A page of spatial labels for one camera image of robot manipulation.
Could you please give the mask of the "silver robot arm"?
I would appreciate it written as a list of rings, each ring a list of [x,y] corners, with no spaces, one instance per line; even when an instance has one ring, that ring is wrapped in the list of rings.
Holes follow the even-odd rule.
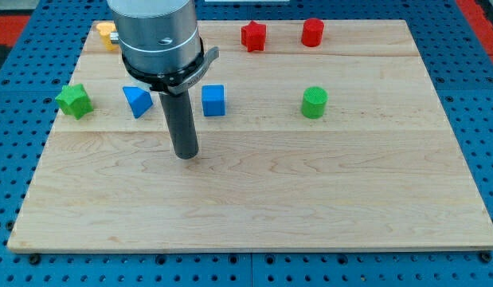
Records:
[[[126,70],[151,90],[188,91],[219,57],[204,49],[193,0],[108,0]]]

